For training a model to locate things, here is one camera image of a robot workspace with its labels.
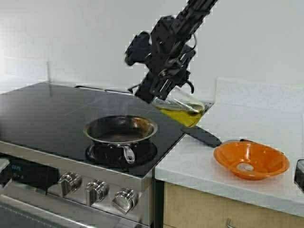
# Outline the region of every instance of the oven display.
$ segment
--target oven display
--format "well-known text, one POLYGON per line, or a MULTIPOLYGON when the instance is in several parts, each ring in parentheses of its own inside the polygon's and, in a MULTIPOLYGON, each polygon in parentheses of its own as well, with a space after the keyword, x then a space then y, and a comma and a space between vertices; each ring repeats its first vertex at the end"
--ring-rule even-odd
POLYGON ((59 180, 58 169, 7 155, 0 157, 9 159, 14 181, 47 190, 59 180))

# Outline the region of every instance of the cabinet handle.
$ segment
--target cabinet handle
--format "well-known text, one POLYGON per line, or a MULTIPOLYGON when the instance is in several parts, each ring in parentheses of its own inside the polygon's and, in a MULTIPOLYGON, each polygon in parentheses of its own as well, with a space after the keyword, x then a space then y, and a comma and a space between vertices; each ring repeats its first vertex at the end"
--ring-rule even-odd
POLYGON ((227 228, 235 228, 231 225, 231 219, 229 219, 229 218, 227 219, 226 225, 227 225, 227 228))

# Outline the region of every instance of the oven door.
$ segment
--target oven door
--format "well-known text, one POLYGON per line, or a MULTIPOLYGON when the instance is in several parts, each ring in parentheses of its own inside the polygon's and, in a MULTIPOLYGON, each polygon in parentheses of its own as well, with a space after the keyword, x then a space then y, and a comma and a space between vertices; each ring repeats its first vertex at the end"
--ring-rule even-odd
MULTIPOLYGON (((67 199, 45 195, 43 191, 14 181, 0 196, 0 215, 2 211, 10 211, 12 222, 20 227, 31 224, 29 227, 38 228, 149 228, 67 199)), ((13 227, 10 225, 8 221, 1 227, 13 227)))

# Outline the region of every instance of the silver knob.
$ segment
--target silver knob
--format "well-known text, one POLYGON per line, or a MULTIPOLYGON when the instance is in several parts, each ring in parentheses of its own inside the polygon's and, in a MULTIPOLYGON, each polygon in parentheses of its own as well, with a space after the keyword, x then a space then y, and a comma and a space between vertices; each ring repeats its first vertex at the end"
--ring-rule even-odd
POLYGON ((86 204, 90 207, 95 202, 102 201, 109 192, 109 185, 100 180, 94 180, 85 188, 86 204))
POLYGON ((122 213, 127 214, 138 201, 138 194, 131 189, 121 189, 115 194, 113 205, 122 213))
POLYGON ((82 182, 80 175, 72 172, 67 172, 62 175, 58 181, 58 190, 61 197, 65 197, 67 194, 76 191, 82 182))

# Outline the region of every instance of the spatula handle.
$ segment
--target spatula handle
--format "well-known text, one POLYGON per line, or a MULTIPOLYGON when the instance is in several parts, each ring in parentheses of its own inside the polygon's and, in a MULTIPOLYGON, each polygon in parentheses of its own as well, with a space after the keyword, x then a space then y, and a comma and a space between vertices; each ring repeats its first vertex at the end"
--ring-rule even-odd
POLYGON ((212 148, 218 147, 222 144, 219 138, 198 126, 192 128, 183 127, 182 131, 212 148))

